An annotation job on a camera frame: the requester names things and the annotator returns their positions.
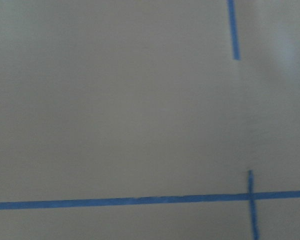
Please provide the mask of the blue tape short strip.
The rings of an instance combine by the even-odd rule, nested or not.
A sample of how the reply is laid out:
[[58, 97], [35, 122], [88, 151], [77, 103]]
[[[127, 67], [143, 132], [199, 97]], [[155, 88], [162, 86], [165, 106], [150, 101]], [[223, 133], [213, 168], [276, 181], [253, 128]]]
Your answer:
[[237, 27], [237, 19], [236, 19], [236, 7], [235, 7], [234, 0], [227, 0], [227, 9], [228, 9], [232, 54], [233, 54], [233, 58], [236, 61], [239, 61], [241, 59], [241, 55], [240, 55], [240, 44], [239, 44], [238, 27]]

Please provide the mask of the blue tape crossing strip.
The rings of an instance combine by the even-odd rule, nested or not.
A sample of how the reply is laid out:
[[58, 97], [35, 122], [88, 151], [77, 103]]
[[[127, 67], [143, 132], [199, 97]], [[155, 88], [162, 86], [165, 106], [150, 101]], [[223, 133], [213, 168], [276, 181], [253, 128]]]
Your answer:
[[260, 234], [258, 229], [258, 218], [257, 218], [257, 207], [254, 195], [254, 174], [252, 170], [248, 171], [248, 202], [249, 202], [249, 211], [250, 211], [250, 222], [252, 230], [252, 239], [259, 240]]

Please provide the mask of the blue tape long strip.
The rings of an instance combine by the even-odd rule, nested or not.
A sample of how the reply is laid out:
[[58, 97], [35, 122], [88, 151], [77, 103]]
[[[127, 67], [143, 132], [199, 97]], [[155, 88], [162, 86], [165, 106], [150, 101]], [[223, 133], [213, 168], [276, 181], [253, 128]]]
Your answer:
[[176, 204], [199, 202], [231, 202], [254, 200], [300, 198], [300, 190], [272, 191], [238, 194], [204, 194], [184, 196], [148, 196], [124, 198], [72, 199], [72, 200], [43, 200], [43, 201], [15, 201], [0, 202], [0, 210], [23, 209], [54, 209], [78, 207], [103, 207], [124, 205]]

